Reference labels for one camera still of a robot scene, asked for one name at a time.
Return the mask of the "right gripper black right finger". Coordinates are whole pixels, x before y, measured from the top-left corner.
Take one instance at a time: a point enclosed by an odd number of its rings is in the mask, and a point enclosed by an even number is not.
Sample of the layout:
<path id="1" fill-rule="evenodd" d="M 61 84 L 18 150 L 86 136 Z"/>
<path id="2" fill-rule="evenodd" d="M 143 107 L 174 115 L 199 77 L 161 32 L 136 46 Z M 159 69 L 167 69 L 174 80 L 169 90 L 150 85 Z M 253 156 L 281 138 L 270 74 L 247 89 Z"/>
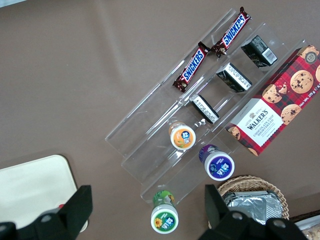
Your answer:
<path id="1" fill-rule="evenodd" d="M 287 219 L 270 218 L 263 225 L 240 211 L 230 211 L 213 184 L 205 185 L 204 202 L 211 228 L 199 237 L 200 240 L 306 239 L 300 229 Z"/>

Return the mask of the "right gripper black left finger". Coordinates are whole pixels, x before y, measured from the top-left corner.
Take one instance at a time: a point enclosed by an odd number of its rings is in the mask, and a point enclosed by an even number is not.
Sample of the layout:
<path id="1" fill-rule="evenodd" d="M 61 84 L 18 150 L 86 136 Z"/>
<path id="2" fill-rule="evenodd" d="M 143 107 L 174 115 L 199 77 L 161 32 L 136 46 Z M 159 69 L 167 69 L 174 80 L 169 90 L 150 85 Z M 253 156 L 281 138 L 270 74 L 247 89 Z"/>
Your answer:
<path id="1" fill-rule="evenodd" d="M 0 223 L 2 240 L 75 240 L 93 212 L 92 187 L 82 185 L 58 210 L 38 216 L 16 229 L 13 222 Z"/>

